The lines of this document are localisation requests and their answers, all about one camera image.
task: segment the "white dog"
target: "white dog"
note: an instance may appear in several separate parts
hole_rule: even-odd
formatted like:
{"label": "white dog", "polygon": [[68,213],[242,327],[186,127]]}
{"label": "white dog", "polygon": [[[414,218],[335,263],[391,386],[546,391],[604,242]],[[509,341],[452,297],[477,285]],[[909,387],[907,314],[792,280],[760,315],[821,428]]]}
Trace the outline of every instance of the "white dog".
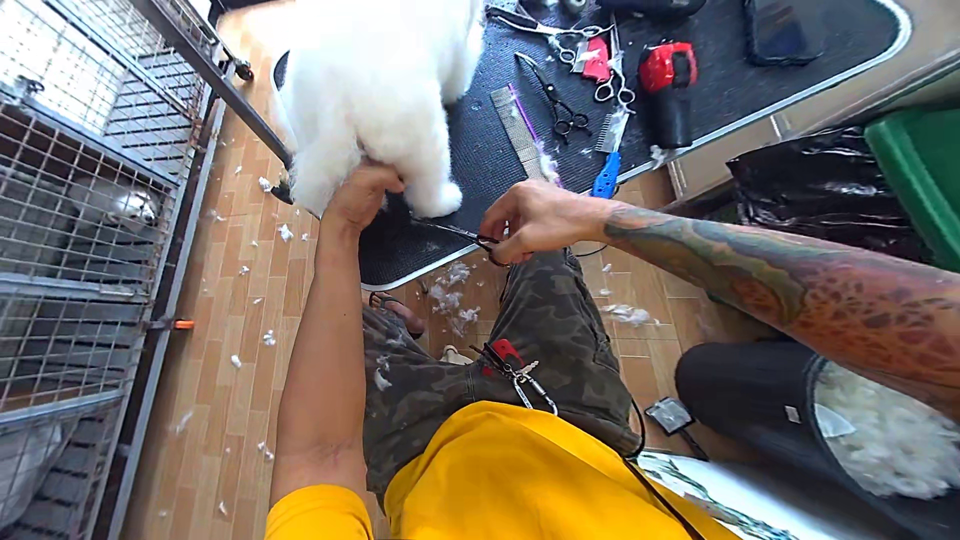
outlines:
{"label": "white dog", "polygon": [[420,217],[447,215],[444,105],[470,86],[483,50],[483,0],[298,2],[279,107],[294,150],[291,195],[321,215],[366,157],[396,168]]}

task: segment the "grooming table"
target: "grooming table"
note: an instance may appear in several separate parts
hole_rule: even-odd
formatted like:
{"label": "grooming table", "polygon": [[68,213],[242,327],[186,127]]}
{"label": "grooming table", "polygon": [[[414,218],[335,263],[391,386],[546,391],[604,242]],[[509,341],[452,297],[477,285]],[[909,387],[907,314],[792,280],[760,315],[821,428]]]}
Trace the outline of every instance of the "grooming table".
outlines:
{"label": "grooming table", "polygon": [[[694,45],[700,69],[697,85],[690,91],[694,147],[730,133],[816,92],[852,77],[897,52],[909,33],[909,21],[888,8],[890,0],[824,0],[827,41],[824,55],[804,67],[755,67],[745,59],[746,17],[742,0],[708,0],[706,6],[681,25],[667,27],[618,13],[620,45],[626,50],[624,74],[637,99],[620,146],[619,182],[625,182],[653,166],[650,161],[649,114],[646,98],[637,89],[636,67],[645,44],[664,37],[689,40]],[[493,2],[510,7],[512,2]],[[552,9],[525,5],[544,24],[571,27],[577,20],[561,6]],[[609,24],[609,16],[591,6],[578,24]],[[524,180],[523,169],[497,118],[491,91],[513,83],[537,134],[559,163],[564,186],[583,193],[603,167],[606,154],[590,151],[596,143],[604,116],[615,100],[597,103],[596,86],[569,66],[555,60],[557,53],[546,39],[488,20],[486,49],[477,67],[469,93],[448,110],[453,177],[464,192],[463,206],[439,220],[476,232],[484,211],[511,185]],[[575,130],[564,146],[554,138],[553,118],[533,72],[521,67],[514,51],[534,58],[553,78],[573,109],[589,116],[593,135]],[[408,282],[475,249],[459,237],[418,226],[410,221],[402,199],[391,195],[381,212],[360,238],[360,274],[365,288],[386,290]]]}

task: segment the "wooden floor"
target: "wooden floor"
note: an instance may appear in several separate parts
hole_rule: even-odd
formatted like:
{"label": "wooden floor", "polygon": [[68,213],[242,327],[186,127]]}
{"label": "wooden floor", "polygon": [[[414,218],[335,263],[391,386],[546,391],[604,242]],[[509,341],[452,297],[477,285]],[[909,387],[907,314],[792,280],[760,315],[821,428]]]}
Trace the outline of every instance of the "wooden floor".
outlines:
{"label": "wooden floor", "polygon": [[[256,78],[245,91],[265,114],[272,58],[285,50],[280,16],[289,6],[274,2],[230,12],[219,24],[229,47],[250,60]],[[166,358],[124,532],[131,540],[241,540],[264,533],[272,462],[258,445],[274,447],[277,405],[313,276],[318,224],[260,189],[257,179],[275,184],[282,166],[232,112],[220,140],[179,306],[179,316],[197,325]],[[648,174],[625,184],[618,198],[658,208],[671,193],[664,176]],[[277,233],[282,224],[294,233],[288,242]],[[592,251],[586,245],[576,249]],[[463,337],[432,312],[420,282],[392,291],[427,319],[421,340],[434,355],[446,344],[465,349],[482,343],[497,313],[502,271],[485,262],[482,252],[464,262],[471,275],[461,285],[461,307],[480,307],[480,317]],[[607,326],[624,380],[641,407],[676,394],[673,367],[684,350],[708,340],[748,340],[758,332],[702,290],[614,248],[582,263],[597,304],[642,307],[659,322]],[[607,264],[611,269],[604,272]],[[444,271],[422,282],[433,283]],[[601,295],[602,289],[610,296]],[[268,331],[275,333],[275,346],[263,342]],[[239,368],[231,362],[234,355]],[[689,453],[682,440],[666,439],[654,427],[648,433],[651,448]],[[746,455],[706,429],[694,434],[714,457]],[[374,508],[372,498],[368,506]],[[388,534],[382,520],[376,529],[379,537]]]}

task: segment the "yellow shirt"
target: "yellow shirt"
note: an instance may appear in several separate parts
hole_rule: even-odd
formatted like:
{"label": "yellow shirt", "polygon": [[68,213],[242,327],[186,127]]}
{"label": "yellow shirt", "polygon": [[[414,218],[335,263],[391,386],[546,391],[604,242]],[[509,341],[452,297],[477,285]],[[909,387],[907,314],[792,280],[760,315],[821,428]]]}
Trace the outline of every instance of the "yellow shirt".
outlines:
{"label": "yellow shirt", "polygon": [[[707,539],[737,538],[658,492]],[[390,482],[384,506],[395,538],[689,538],[605,444],[550,413],[493,402],[447,419]],[[307,538],[373,538],[360,497],[317,485],[281,499],[267,539]]]}

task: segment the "black trash bag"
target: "black trash bag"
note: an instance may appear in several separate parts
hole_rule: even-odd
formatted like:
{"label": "black trash bag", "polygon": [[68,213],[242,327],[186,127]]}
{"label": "black trash bag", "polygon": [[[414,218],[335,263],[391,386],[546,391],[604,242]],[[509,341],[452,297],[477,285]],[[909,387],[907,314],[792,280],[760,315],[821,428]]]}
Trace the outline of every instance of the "black trash bag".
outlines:
{"label": "black trash bag", "polygon": [[883,179],[862,127],[760,148],[727,161],[727,167],[741,225],[933,261]]}

